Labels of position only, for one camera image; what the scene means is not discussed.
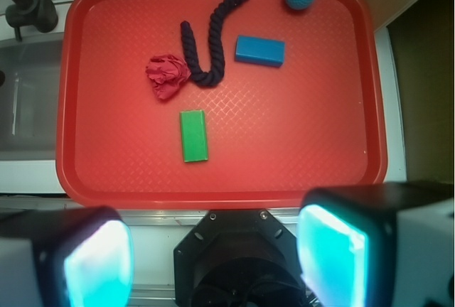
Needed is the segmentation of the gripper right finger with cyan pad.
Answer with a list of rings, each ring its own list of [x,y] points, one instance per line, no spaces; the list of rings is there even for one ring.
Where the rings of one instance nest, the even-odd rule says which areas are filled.
[[[315,188],[301,203],[296,250],[322,306],[453,306],[454,187]]]

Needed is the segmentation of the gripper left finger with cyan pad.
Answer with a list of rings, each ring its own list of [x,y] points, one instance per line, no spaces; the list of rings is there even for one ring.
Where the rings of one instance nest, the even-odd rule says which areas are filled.
[[[132,235],[109,207],[1,213],[2,306],[127,306]]]

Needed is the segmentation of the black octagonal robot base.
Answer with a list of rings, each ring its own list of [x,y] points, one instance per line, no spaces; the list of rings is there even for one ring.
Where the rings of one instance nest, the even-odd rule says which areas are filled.
[[[310,306],[296,237],[266,210],[211,210],[173,250],[177,306]]]

